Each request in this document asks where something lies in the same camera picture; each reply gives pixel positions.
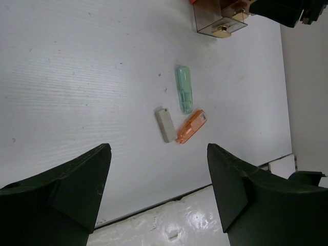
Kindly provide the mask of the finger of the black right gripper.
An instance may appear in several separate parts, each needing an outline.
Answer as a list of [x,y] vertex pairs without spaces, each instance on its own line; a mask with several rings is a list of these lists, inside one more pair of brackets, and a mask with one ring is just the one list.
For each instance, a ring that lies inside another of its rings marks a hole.
[[305,1],[299,0],[256,0],[251,2],[249,12],[294,28],[304,9],[304,3]]

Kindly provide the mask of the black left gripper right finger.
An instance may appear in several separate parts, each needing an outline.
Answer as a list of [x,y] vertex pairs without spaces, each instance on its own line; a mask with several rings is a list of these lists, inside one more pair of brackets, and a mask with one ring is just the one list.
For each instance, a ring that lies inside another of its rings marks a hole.
[[207,159],[230,245],[327,245],[327,188],[279,177],[213,143]]

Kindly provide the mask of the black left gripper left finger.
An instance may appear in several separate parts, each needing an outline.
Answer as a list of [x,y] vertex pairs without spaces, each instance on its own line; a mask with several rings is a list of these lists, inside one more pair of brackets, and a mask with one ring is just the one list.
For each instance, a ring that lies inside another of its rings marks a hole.
[[108,143],[1,188],[1,245],[86,245],[111,163]]

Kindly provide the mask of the clear drawer with gold knob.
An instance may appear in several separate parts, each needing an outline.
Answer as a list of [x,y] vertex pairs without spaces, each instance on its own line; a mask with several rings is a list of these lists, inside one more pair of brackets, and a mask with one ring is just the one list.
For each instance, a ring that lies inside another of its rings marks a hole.
[[190,1],[194,10],[197,33],[228,38],[245,28],[251,1],[245,0],[195,0]]

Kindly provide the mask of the green capsule case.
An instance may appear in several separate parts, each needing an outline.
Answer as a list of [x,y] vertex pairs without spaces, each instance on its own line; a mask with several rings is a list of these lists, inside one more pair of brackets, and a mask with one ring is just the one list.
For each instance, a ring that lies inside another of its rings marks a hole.
[[193,95],[190,69],[187,66],[176,66],[175,77],[181,111],[184,114],[190,114],[193,111]]

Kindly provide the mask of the grey eraser block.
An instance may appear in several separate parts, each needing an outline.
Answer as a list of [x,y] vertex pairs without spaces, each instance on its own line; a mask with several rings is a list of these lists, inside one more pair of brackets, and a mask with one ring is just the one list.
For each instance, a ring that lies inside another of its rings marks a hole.
[[176,140],[177,133],[174,128],[168,108],[162,108],[155,112],[155,117],[160,128],[164,142],[170,143]]

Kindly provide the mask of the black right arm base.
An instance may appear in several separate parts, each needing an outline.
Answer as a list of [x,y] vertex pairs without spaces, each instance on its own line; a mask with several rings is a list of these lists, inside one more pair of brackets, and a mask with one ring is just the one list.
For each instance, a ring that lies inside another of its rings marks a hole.
[[296,171],[288,178],[288,180],[318,187],[321,179],[325,177],[326,175],[322,172]]

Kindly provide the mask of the orange usb stick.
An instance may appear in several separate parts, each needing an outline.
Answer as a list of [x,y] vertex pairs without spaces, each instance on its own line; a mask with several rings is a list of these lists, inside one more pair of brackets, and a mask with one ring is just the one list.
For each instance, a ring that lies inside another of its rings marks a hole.
[[185,144],[207,122],[204,110],[197,110],[178,130],[176,142]]

